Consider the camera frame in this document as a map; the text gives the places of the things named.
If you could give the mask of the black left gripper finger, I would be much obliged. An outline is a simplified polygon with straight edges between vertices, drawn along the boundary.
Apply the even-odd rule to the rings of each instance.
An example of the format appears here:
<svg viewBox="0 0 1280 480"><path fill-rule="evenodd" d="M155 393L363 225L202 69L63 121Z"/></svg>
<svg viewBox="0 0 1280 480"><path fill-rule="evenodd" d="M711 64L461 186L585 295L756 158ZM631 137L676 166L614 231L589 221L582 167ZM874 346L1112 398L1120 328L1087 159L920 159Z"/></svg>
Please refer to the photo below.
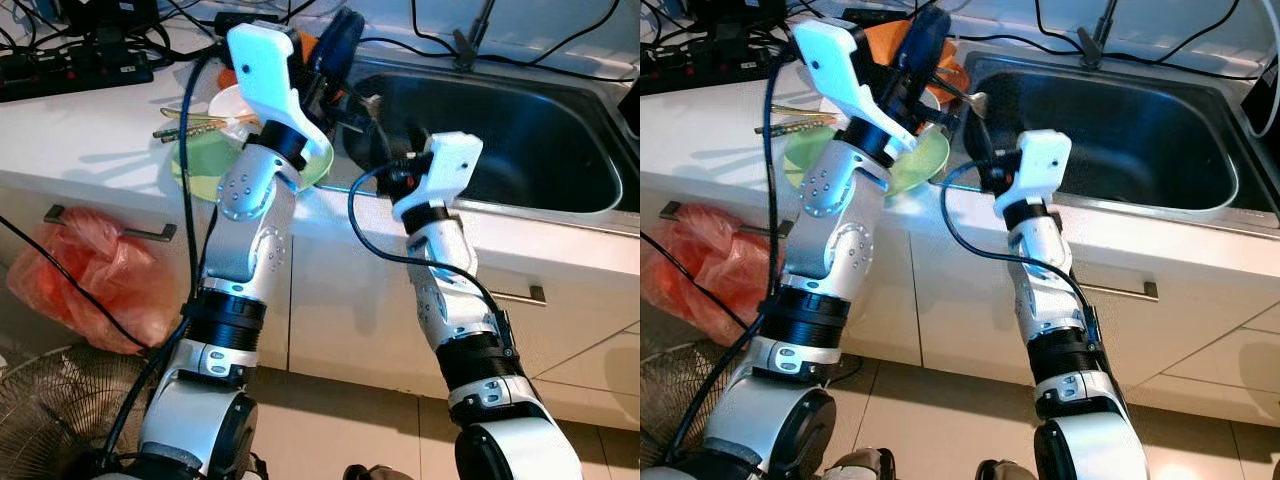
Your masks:
<svg viewBox="0 0 1280 480"><path fill-rule="evenodd" d="M899 45L896 69L920 78L932 77L941 61L951 24L951 15L941 6L922 5Z"/></svg>
<svg viewBox="0 0 1280 480"><path fill-rule="evenodd" d="M342 8L312 50L312 70L330 84L344 81L355 61L365 26L366 20L361 13Z"/></svg>

